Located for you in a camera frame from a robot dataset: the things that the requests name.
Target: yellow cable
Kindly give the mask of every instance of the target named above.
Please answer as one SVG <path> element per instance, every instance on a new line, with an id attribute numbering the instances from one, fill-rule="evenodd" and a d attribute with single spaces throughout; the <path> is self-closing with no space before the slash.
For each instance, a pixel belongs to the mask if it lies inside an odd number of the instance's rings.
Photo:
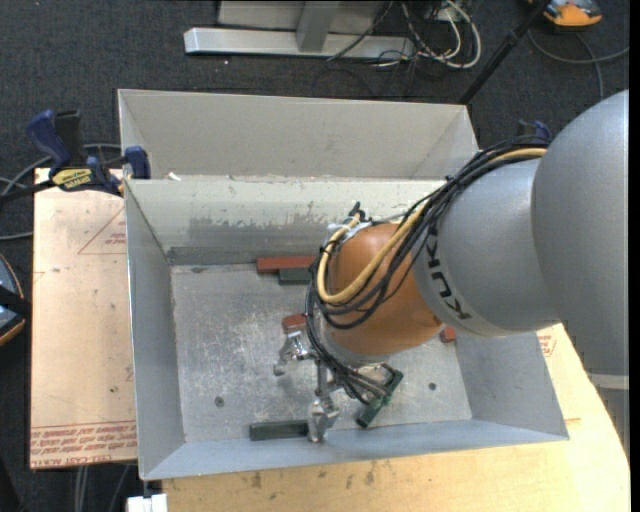
<path id="1" fill-rule="evenodd" d="M 518 156 L 530 156 L 530 157 L 541 157 L 545 154 L 546 149 L 544 148 L 524 148 L 524 149 L 516 149 L 514 151 L 510 151 L 509 153 L 505 153 L 503 155 L 492 158 L 488 163 L 492 162 L 500 162 L 502 160 L 506 160 L 508 158 L 518 157 Z M 391 249 L 404 237 L 409 229 L 417 222 L 418 218 L 422 211 L 426 208 L 426 204 L 414 212 L 414 214 L 409 217 L 407 222 L 405 222 L 402 226 L 400 226 L 396 232 L 393 234 L 391 238 L 387 241 L 387 243 L 378 251 L 378 253 L 373 257 L 373 259 L 368 263 L 368 265 L 362 269 L 358 277 L 356 277 L 353 282 L 344 288 L 341 292 L 336 293 L 334 295 L 330 295 L 327 292 L 325 287 L 325 275 L 327 271 L 327 265 L 329 262 L 329 256 L 333 252 L 334 247 L 337 245 L 337 242 L 342 236 L 344 236 L 349 229 L 353 228 L 360 222 L 358 216 L 356 216 L 353 220 L 351 220 L 347 227 L 340 228 L 337 230 L 326 244 L 325 252 L 320 257 L 320 261 L 318 263 L 318 274 L 316 281 L 316 288 L 318 290 L 318 296 L 320 299 L 327 304 L 337 304 L 344 303 L 351 300 L 358 291 L 365 285 L 367 280 L 371 277 L 371 275 L 375 272 L 378 265 L 382 262 L 384 257 L 389 254 Z"/>

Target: yellow clamp label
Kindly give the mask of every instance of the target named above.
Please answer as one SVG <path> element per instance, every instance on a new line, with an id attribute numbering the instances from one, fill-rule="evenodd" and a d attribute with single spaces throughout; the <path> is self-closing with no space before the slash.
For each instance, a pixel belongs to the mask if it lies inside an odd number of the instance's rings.
<path id="1" fill-rule="evenodd" d="M 91 169 L 62 169 L 51 181 L 67 190 L 91 183 Z"/>

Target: scratched metal surface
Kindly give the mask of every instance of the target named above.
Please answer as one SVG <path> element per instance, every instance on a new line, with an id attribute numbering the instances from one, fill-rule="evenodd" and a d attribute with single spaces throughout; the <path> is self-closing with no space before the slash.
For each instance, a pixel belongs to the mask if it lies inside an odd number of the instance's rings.
<path id="1" fill-rule="evenodd" d="M 154 236 L 173 265 L 251 263 L 315 254 L 329 223 L 356 201 L 376 218 L 406 211 L 442 180 L 182 176 L 130 180 Z"/>
<path id="2" fill-rule="evenodd" d="M 301 312 L 304 287 L 280 286 L 252 265 L 171 272 L 185 440 L 247 438 L 250 423 L 306 418 L 314 364 L 292 364 L 279 378 L 272 373 L 284 340 L 280 321 Z M 453 344 L 431 340 L 390 363 L 405 378 L 375 425 L 471 418 Z M 358 428 L 353 420 L 362 406 L 342 391 L 334 395 L 342 409 L 334 428 Z"/>

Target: wooden board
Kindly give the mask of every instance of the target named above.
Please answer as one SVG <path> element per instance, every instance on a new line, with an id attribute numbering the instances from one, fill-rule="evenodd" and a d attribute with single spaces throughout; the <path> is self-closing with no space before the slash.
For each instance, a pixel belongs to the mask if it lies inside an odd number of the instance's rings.
<path id="1" fill-rule="evenodd" d="M 30 468 L 134 460 L 124 202 L 57 188 L 34 202 Z"/>
<path id="2" fill-rule="evenodd" d="M 391 460 L 166 480 L 182 511 L 626 511 L 616 431 L 562 327 L 540 333 L 571 439 Z"/>

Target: gray carpet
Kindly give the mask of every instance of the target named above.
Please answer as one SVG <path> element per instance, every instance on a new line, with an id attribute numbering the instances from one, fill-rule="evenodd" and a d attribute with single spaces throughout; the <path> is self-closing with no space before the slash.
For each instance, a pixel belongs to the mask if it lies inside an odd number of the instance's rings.
<path id="1" fill-rule="evenodd" d="M 411 4 L 419 10 L 425 2 Z M 629 0 L 602 1 L 601 8 L 603 21 L 583 34 L 598 56 L 628 45 L 630 32 Z M 215 9 L 214 2 L 204 1 L 0 2 L 0 176 L 12 177 L 41 158 L 25 126 L 45 108 L 79 108 L 85 142 L 118 142 L 119 88 L 455 103 L 528 13 L 521 0 L 476 1 L 474 20 L 483 43 L 479 65 L 452 72 L 424 64 L 412 74 L 406 64 L 380 71 L 348 60 L 186 56 L 183 33 L 212 25 Z M 394 6 L 379 32 L 405 31 Z M 556 54 L 589 57 L 575 35 L 554 34 L 542 22 L 533 33 Z M 605 96 L 629 87 L 628 54 L 603 63 L 601 70 Z M 592 65 L 551 60 L 524 38 L 473 98 L 470 110 L 480 145 L 486 146 L 514 135 L 519 119 L 543 121 L 556 134 L 598 99 Z M 32 205 L 26 198 L 6 206 L 0 236 L 30 230 Z M 30 294 L 31 240 L 0 242 L 0 252 Z M 75 472 L 28 469 L 29 361 L 28 330 L 0 348 L 0 456 L 28 510 L 73 510 Z M 107 510 L 122 472 L 119 465 L 92 467 L 84 510 Z M 120 494 L 141 492 L 135 471 L 129 471 Z"/>

